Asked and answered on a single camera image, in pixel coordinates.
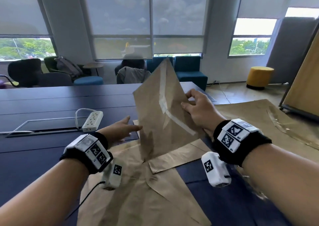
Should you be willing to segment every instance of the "wristband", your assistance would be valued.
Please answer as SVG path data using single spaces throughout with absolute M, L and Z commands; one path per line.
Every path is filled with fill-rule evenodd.
M 246 156 L 262 144 L 272 143 L 253 125 L 241 120 L 225 120 L 214 131 L 213 148 L 222 161 L 242 166 Z
M 107 139 L 98 132 L 80 135 L 65 148 L 60 160 L 77 159 L 88 168 L 90 174 L 95 174 L 102 172 L 113 159 L 107 148 Z

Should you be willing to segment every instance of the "yellow ottoman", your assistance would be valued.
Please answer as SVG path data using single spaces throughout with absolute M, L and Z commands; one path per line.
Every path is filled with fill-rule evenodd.
M 248 74 L 246 87 L 263 90 L 268 85 L 273 68 L 269 67 L 252 67 Z

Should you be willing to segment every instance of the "gray backpack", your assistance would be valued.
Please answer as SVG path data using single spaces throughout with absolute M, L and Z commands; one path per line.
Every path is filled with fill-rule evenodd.
M 56 67 L 59 71 L 65 72 L 70 75 L 71 78 L 79 77 L 83 75 L 82 70 L 78 65 L 73 64 L 70 60 L 64 57 L 58 57 L 54 59 L 56 61 Z

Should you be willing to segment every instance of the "gray partition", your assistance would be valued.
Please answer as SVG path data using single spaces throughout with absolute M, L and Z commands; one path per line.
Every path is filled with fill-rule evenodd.
M 318 19 L 286 17 L 283 19 L 267 67 L 274 68 L 269 83 L 291 84 L 305 58 Z

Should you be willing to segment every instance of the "person's left hand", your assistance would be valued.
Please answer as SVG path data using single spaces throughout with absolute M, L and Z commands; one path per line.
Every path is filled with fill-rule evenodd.
M 127 123 L 129 122 L 129 120 L 130 116 L 126 116 L 124 119 L 102 129 L 99 129 L 97 132 L 104 135 L 109 144 L 114 143 L 127 136 L 130 136 L 131 132 L 139 131 L 143 128 L 143 126 L 141 125 L 128 125 Z

